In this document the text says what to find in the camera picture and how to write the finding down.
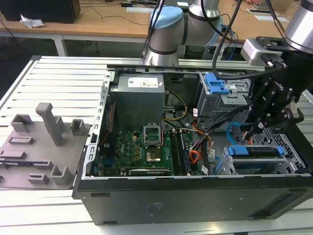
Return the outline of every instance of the blue plastic latch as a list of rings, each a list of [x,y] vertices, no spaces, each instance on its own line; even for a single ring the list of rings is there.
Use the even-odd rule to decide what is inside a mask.
[[[244,145],[232,145],[235,155],[249,155],[247,148]]]
[[[234,152],[234,149],[232,146],[230,146],[227,150],[228,150],[228,153],[230,154],[230,156],[235,155],[235,152]]]
[[[230,91],[225,87],[224,80],[219,80],[212,73],[205,74],[205,80],[210,88],[211,94],[229,94]]]
[[[277,146],[277,151],[278,151],[278,153],[279,153],[279,155],[280,155],[281,157],[284,156],[285,150],[284,150],[284,148],[283,148],[282,146]]]

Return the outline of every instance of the yellow wire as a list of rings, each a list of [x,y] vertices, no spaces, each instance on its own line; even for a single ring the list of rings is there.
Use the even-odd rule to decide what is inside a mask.
[[[184,105],[184,107],[185,107],[185,111],[184,111],[184,113],[182,114],[182,116],[180,116],[180,117],[164,118],[163,120],[165,120],[165,121],[177,121],[177,120],[180,120],[181,118],[184,118],[184,117],[186,116],[186,114],[187,114],[187,108],[188,108],[188,107],[187,107],[186,103],[182,100],[182,98],[179,97],[178,94],[176,94],[175,92],[169,92],[169,93],[172,93],[173,95],[175,95],[176,98],[178,98],[178,99],[183,103],[183,105]]]

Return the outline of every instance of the cable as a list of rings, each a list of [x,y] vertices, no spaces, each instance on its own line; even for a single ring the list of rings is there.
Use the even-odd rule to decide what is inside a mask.
[[[164,121],[168,126],[174,128],[174,129],[197,132],[197,130],[194,130],[194,129],[177,127],[177,126],[174,126],[173,124],[171,124],[171,123],[168,122],[168,121],[165,121],[165,120],[163,120],[163,121]]]
[[[272,3],[270,2],[270,0],[266,0],[266,4],[268,5],[268,9],[269,9],[270,14],[272,15],[273,19],[277,20],[276,13],[275,13],[275,11],[273,9],[273,6],[272,6]]]
[[[113,113],[113,105],[111,106],[111,110],[110,110],[110,117],[109,117],[109,128],[108,128],[108,132],[106,134],[106,136],[104,137],[102,143],[104,143],[104,141],[106,141],[107,137],[109,136],[110,133],[110,129],[112,126],[112,113]]]
[[[282,36],[282,38],[285,38],[286,35],[285,35],[285,29],[282,25],[282,23],[280,23],[279,19],[277,19],[277,16],[276,16],[276,13],[273,9],[273,6],[272,6],[272,3],[270,2],[270,0],[266,0],[266,3],[268,5],[268,8],[269,8],[269,11],[270,11],[270,14],[272,15],[273,19],[274,19],[274,24],[278,30],[278,32],[280,33],[280,35]]]
[[[221,16],[228,16],[229,22],[230,22],[230,16],[229,14],[221,14]]]
[[[0,17],[0,22],[1,24],[4,26],[5,30],[11,34],[11,36],[14,38],[14,40],[17,42],[17,44],[21,47],[21,49],[26,52],[26,50],[24,49],[24,47],[22,46],[22,44],[18,41],[18,39],[11,33],[11,31],[6,27],[6,25],[3,23],[1,17]]]
[[[123,17],[123,16],[102,16],[94,7],[95,6],[92,6],[91,4],[90,4],[90,7],[99,15],[99,16],[101,16],[101,19],[104,19],[104,18],[111,18],[111,17],[121,17],[121,18],[123,18],[123,19],[125,19],[125,20],[128,20],[128,21],[130,21],[130,22],[132,22],[132,23],[134,23],[134,24],[138,24],[138,25],[148,25],[148,23],[137,23],[137,22],[134,22],[134,21],[131,21],[130,19],[127,19],[127,18],[125,18],[125,17]]]
[[[234,55],[234,53],[235,53],[235,49],[236,49],[236,47],[237,47],[237,44],[236,44],[236,46],[234,46],[233,52],[231,53],[231,55],[230,55],[230,57],[229,57],[228,61],[230,61],[230,60],[231,60],[231,58],[233,57],[233,55]]]
[[[237,122],[231,122],[231,123],[228,125],[227,129],[226,129],[226,135],[227,135],[228,140],[232,143],[232,145],[237,145],[237,143],[232,139],[232,137],[231,137],[231,135],[230,135],[230,127],[231,127],[232,125],[240,127],[241,124],[240,124],[240,123],[237,123]]]
[[[217,34],[219,34],[221,37],[224,37],[224,36],[225,36],[225,38],[226,38],[227,40],[229,40],[230,42],[232,42],[232,43],[238,43],[238,44],[242,44],[242,45],[244,44],[244,43],[242,43],[242,42],[239,42],[239,41],[233,40],[233,39],[231,39],[231,38],[228,38],[228,37],[227,37],[228,32],[227,32],[227,33],[225,32],[224,34],[222,34],[222,33],[212,24],[212,22],[210,21],[210,19],[208,18],[207,14],[206,14],[206,11],[205,11],[205,8],[204,8],[204,0],[201,0],[201,10],[202,10],[202,13],[203,13],[203,15],[204,15],[206,21],[208,21],[209,25],[214,29],[215,32],[217,32]]]
[[[163,5],[164,5],[164,0],[158,0],[157,1],[156,7],[155,7],[155,9],[154,9],[154,11],[153,11],[153,13],[151,15],[151,20],[150,20],[150,24],[149,24],[149,31],[148,31],[148,37],[147,37],[147,39],[144,42],[144,46],[143,46],[143,49],[142,49],[141,57],[144,57],[146,55],[147,47],[148,47],[148,45],[150,43],[152,34],[153,34],[154,30],[155,30],[155,25],[157,23],[159,15],[161,14]],[[158,12],[156,14],[156,19],[153,22],[154,15],[155,15],[157,9],[158,9]]]
[[[194,117],[193,117],[193,124],[192,124],[192,126],[193,126],[193,128],[194,128],[195,130],[197,130],[201,135],[203,135],[203,136],[205,135],[205,133],[204,133],[203,131],[201,131],[200,129],[198,129],[198,128],[196,127],[195,118],[194,118]],[[207,136],[207,137],[208,137],[208,140],[209,140],[209,142],[210,142],[208,149],[210,149],[211,146],[212,146],[212,139],[211,139],[209,136]]]
[[[165,121],[178,121],[178,120],[182,120],[182,119],[186,116],[186,114],[187,114],[187,109],[188,109],[188,107],[187,107],[187,105],[185,104],[185,102],[179,97],[178,94],[176,94],[175,92],[171,92],[171,91],[169,91],[169,93],[170,93],[170,94],[173,94],[174,96],[176,96],[176,98],[179,99],[179,100],[182,102],[182,104],[183,104],[184,107],[185,107],[185,111],[184,111],[184,113],[182,114],[182,116],[180,116],[180,117],[164,118],[163,120],[165,120]]]
[[[240,5],[242,3],[242,0],[238,0],[238,3],[236,5],[236,8],[235,8],[235,11],[234,11],[234,14],[229,22],[229,25],[224,33],[224,36],[222,37],[222,40],[220,41],[220,44],[219,46],[217,47],[217,51],[214,53],[214,56],[213,56],[213,63],[212,63],[212,71],[214,73],[214,75],[218,78],[218,79],[222,79],[222,80],[225,80],[225,81],[231,81],[231,80],[239,80],[239,79],[252,79],[252,78],[257,78],[257,77],[260,77],[260,76],[264,76],[264,75],[269,75],[269,74],[272,74],[272,73],[275,73],[279,70],[282,70],[284,67],[283,65],[278,65],[278,67],[274,68],[274,69],[269,69],[269,70],[265,70],[263,72],[258,72],[258,73],[254,73],[254,74],[244,74],[244,75],[221,75],[219,74],[219,72],[217,71],[217,68],[216,68],[216,62],[217,62],[217,58],[218,58],[218,55],[222,49],[222,46],[223,46],[223,43],[225,42],[225,39],[226,39],[226,35],[229,33],[235,19],[236,19],[236,16],[238,14],[238,11],[239,11],[239,8],[240,8]]]
[[[236,109],[233,109],[232,111],[230,111],[229,113],[221,116],[220,118],[218,118],[215,122],[213,122],[213,124],[208,128],[208,130],[206,131],[205,135],[198,140],[194,146],[192,146],[193,150],[197,150],[202,143],[205,141],[206,137],[208,136],[211,132],[214,131],[214,129],[219,128],[223,123],[227,122],[227,121],[231,121],[239,112],[242,112],[243,110],[247,110],[249,108],[249,106],[241,106],[238,107]]]

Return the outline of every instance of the white table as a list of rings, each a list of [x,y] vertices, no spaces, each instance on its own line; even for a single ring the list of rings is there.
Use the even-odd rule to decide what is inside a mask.
[[[132,61],[138,65],[142,64],[139,59]],[[53,113],[62,115],[64,122],[79,117],[84,119],[84,122],[93,124],[107,63],[120,64],[121,59],[42,57],[39,61],[30,61],[0,101],[0,145],[12,130],[10,121],[15,114],[30,113],[32,120],[40,120],[34,110],[42,100],[51,102],[54,106]],[[211,65],[209,61],[201,63],[203,66]],[[195,61],[181,60],[180,64],[192,65]],[[221,62],[218,67],[226,65],[248,68],[243,62]],[[308,99],[302,97],[302,107],[312,105]],[[305,127],[311,123],[311,119],[307,118],[301,126]],[[0,189],[0,234],[313,234],[313,199],[276,220],[95,226],[82,201],[73,200],[71,195],[72,190]]]

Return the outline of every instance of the black cable harness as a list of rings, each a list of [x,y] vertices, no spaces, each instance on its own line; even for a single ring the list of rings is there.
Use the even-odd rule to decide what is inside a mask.
[[[242,106],[238,107],[231,112],[223,115],[222,117],[218,118],[205,132],[204,136],[196,143],[196,145],[193,147],[193,150],[198,150],[199,147],[203,144],[203,142],[207,140],[207,136],[213,132],[215,129],[219,128],[222,124],[228,121],[232,121],[233,118],[240,112],[249,109],[249,106]]]
[[[269,75],[269,74],[272,74],[272,73],[275,73],[275,72],[277,72],[279,70],[284,69],[283,65],[278,65],[274,69],[268,69],[268,70],[265,70],[263,72],[257,72],[257,73],[253,73],[253,74],[244,74],[244,75],[221,75],[221,74],[219,74],[219,72],[218,72],[218,70],[216,68],[217,58],[218,58],[218,55],[219,55],[219,53],[220,53],[220,51],[222,49],[223,43],[225,42],[225,39],[227,39],[227,34],[229,33],[229,31],[230,31],[230,29],[231,29],[231,27],[232,27],[232,25],[233,25],[233,23],[234,23],[234,21],[236,19],[236,16],[237,16],[238,11],[240,9],[241,3],[242,3],[242,0],[238,0],[238,3],[236,5],[235,11],[234,11],[234,14],[233,14],[232,18],[230,19],[230,22],[229,22],[228,27],[227,27],[227,29],[226,29],[223,37],[222,37],[222,40],[219,43],[219,46],[217,47],[217,51],[214,53],[214,56],[213,56],[212,71],[213,71],[214,75],[218,79],[222,79],[222,80],[225,80],[225,81],[258,78],[260,76]],[[272,13],[273,18],[276,19],[277,18],[276,14],[275,14],[275,12],[273,10],[273,7],[270,4],[269,0],[267,0],[267,4],[268,4],[268,7],[270,8],[270,11]],[[205,18],[207,18],[207,15],[206,15],[206,12],[204,10],[204,7],[201,7],[201,8],[203,8],[202,12],[203,12]]]

